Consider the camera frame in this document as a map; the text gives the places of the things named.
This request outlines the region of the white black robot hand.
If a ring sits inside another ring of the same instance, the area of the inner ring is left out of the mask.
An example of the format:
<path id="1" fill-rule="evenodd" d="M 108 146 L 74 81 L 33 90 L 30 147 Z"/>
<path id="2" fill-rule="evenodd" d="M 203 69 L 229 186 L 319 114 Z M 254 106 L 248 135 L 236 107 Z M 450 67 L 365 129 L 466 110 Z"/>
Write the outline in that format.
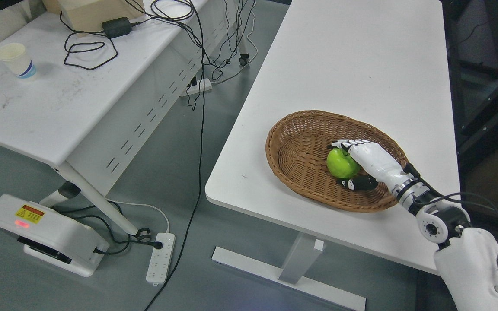
<path id="1" fill-rule="evenodd" d="M 354 191 L 372 190 L 379 183 L 384 183 L 390 193 L 400 186 L 409 183 L 412 177 L 403 171 L 400 163 L 395 160 L 378 143 L 357 139 L 340 139 L 331 143 L 331 148 L 337 147 L 348 152 L 348 155 L 367 173 L 366 176 L 353 178 L 338 178 L 336 182 L 342 187 Z"/>

